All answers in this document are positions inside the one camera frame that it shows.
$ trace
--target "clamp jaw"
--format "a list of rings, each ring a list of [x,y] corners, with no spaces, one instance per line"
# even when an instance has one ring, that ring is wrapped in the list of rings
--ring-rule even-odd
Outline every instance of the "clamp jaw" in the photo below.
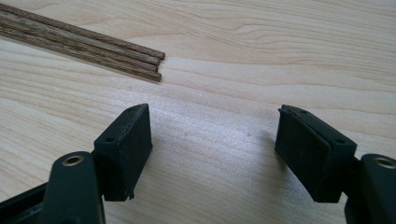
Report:
[[[134,197],[152,149],[149,106],[123,111],[94,141],[52,165],[49,182],[0,203],[0,223],[106,223],[106,201]]]
[[[346,222],[396,223],[396,160],[354,157],[356,143],[306,110],[282,105],[275,151],[318,203],[348,196]]]

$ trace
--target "light wood surface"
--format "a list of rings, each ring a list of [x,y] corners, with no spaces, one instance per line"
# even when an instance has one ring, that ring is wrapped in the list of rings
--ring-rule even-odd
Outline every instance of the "light wood surface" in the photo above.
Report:
[[[274,152],[277,109],[307,109],[396,157],[396,2],[11,1],[166,53],[159,84],[0,38],[0,201],[148,103],[154,149],[107,223],[345,223]]]

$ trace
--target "wood grain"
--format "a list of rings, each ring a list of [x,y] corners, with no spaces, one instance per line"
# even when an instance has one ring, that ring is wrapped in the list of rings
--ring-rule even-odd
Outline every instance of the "wood grain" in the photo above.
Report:
[[[118,40],[118,39],[113,38],[111,36],[101,35],[101,34],[98,34],[96,32],[92,32],[92,31],[88,31],[88,30],[85,30],[85,29],[81,29],[79,27],[76,27],[76,26],[73,26],[73,25],[70,25],[70,24],[67,24],[67,23],[63,23],[63,22],[60,22],[60,21],[51,20],[49,18],[41,17],[39,15],[35,15],[33,13],[30,13],[30,12],[27,12],[27,11],[23,11],[23,10],[20,10],[18,8],[15,8],[15,7],[8,7],[7,5],[3,5],[2,4],[2,5],[0,5],[0,10],[5,11],[5,12],[9,12],[9,13],[18,15],[20,17],[24,17],[24,18],[33,20],[33,21],[38,21],[38,22],[47,24],[49,26],[58,27],[60,29],[69,31],[69,32],[74,33],[74,34],[89,36],[90,38],[94,38],[94,39],[106,42],[108,44],[112,44],[112,45],[119,46],[119,47],[126,48],[126,49],[132,49],[132,50],[135,50],[137,52],[141,52],[141,53],[144,53],[144,54],[147,54],[147,55],[151,55],[153,57],[157,57],[157,58],[159,58],[161,60],[163,60],[165,58],[165,54],[163,52],[158,51],[158,50],[148,49],[148,48],[145,48],[143,46],[139,46],[139,45],[136,45],[136,44],[133,44],[133,43],[128,43],[128,42],[125,42],[125,41],[122,41],[122,40]]]
[[[5,1],[166,52],[153,84],[0,40],[0,200],[46,182],[126,107],[154,148],[107,223],[345,223],[274,152],[282,104],[396,157],[392,1]]]
[[[8,26],[5,21],[0,22],[0,33],[11,39],[19,40],[24,43],[28,43],[43,49],[50,49],[56,52],[75,57],[90,63],[98,63],[106,67],[114,68],[132,75],[140,77],[146,77],[155,81],[161,80],[161,74],[157,73],[156,68],[149,68],[141,65],[139,62],[130,63],[132,59],[122,57],[120,55],[114,55],[111,52],[98,50],[86,44],[70,41],[65,38],[49,37],[48,35],[42,36],[42,32],[36,29],[25,28],[23,32],[16,30],[14,26]]]

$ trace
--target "wooden dowel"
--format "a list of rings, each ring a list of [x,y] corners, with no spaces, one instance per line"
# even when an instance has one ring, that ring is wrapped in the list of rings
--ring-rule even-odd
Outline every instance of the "wooden dowel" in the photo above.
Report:
[[[155,81],[160,81],[162,77],[159,73],[148,71],[144,68],[131,67],[129,66],[129,64],[114,60],[112,58],[103,57],[102,55],[98,55],[92,52],[88,52],[85,49],[81,49],[80,47],[60,44],[56,41],[48,40],[40,36],[27,34],[22,31],[15,30],[13,27],[9,27],[7,25],[0,26],[0,33],[6,37],[16,39],[24,43],[28,43],[44,49],[50,49],[56,52],[61,52],[63,54],[90,63],[97,63],[136,76],[149,78]]]
[[[143,54],[143,53],[140,53],[140,52],[137,52],[137,51],[134,51],[134,50],[130,50],[130,49],[123,49],[123,48],[120,48],[118,46],[110,45],[110,44],[107,44],[107,43],[102,42],[102,41],[98,41],[98,40],[95,40],[95,39],[88,38],[88,37],[83,36],[83,35],[73,34],[71,32],[68,32],[68,31],[53,27],[53,26],[49,26],[49,25],[46,25],[44,23],[40,23],[40,22],[37,22],[37,21],[31,21],[31,20],[22,18],[20,16],[17,16],[17,15],[11,14],[11,13],[0,11],[0,16],[1,16],[0,19],[13,21],[13,22],[17,23],[20,27],[21,26],[29,26],[29,27],[33,27],[33,28],[36,28],[36,29],[45,30],[45,32],[51,33],[53,35],[60,35],[60,36],[63,36],[65,38],[69,38],[69,39],[72,39],[72,40],[79,41],[81,43],[85,43],[85,44],[89,44],[89,45],[92,45],[92,46],[96,46],[97,48],[114,51],[114,52],[117,52],[119,54],[123,54],[125,56],[129,56],[131,58],[134,58],[136,60],[139,60],[139,61],[142,61],[142,62],[145,62],[145,63],[152,63],[154,65],[160,64],[160,59],[158,59],[156,57],[152,57],[152,56],[149,56],[147,54]]]
[[[108,51],[105,49],[100,49],[89,44],[84,44],[83,42],[78,42],[78,36],[74,34],[60,30],[58,28],[49,27],[48,25],[29,21],[24,18],[20,18],[16,15],[12,15],[6,12],[0,11],[0,24],[12,27],[16,30],[23,31],[26,34],[39,36],[48,40],[58,42],[60,44],[66,45],[71,48],[79,48],[87,52],[92,52],[103,57],[111,58],[120,62],[128,63],[131,67],[141,67],[146,68],[150,71],[157,72],[158,67],[151,63],[144,63],[135,59],[132,59],[117,52]]]
[[[93,31],[85,30],[85,29],[82,29],[77,26],[70,25],[70,24],[67,24],[67,23],[64,23],[61,21],[56,21],[56,20],[53,20],[53,19],[50,19],[47,17],[39,16],[34,13],[24,11],[24,10],[15,8],[15,7],[10,7],[10,6],[4,5],[4,4],[0,4],[0,11],[5,11],[8,13],[17,15],[19,17],[24,17],[25,19],[28,19],[28,20],[38,21],[38,22],[44,23],[46,25],[53,26],[53,27],[56,27],[59,29],[63,29],[63,30],[66,30],[68,32],[71,32],[71,33],[74,33],[77,35],[84,35],[88,38],[103,41],[107,44],[115,45],[115,46],[125,48],[125,49],[135,50],[137,52],[156,57],[160,60],[163,60],[165,58],[165,53],[160,52],[158,50],[149,49],[149,48],[146,48],[146,47],[143,47],[140,45],[136,45],[136,44],[133,44],[130,42],[126,42],[126,41],[108,36],[108,35],[101,35],[96,32],[93,32]]]

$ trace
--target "hole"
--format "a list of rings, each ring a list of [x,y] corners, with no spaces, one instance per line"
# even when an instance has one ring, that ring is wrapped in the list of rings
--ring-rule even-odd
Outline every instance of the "hole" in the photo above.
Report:
[[[83,160],[84,160],[84,157],[77,155],[77,156],[72,156],[72,157],[69,157],[69,158],[65,159],[62,162],[62,164],[64,166],[74,166],[74,165],[79,164]]]
[[[106,142],[114,142],[114,140],[116,140],[116,139],[113,138],[113,137],[108,137],[108,138],[106,139]]]
[[[381,157],[377,157],[374,159],[376,164],[388,168],[388,169],[396,169],[396,163],[393,161],[390,161],[386,158],[381,158]]]
[[[342,139],[335,139],[335,143],[337,143],[337,144],[345,144],[346,141],[344,141]]]

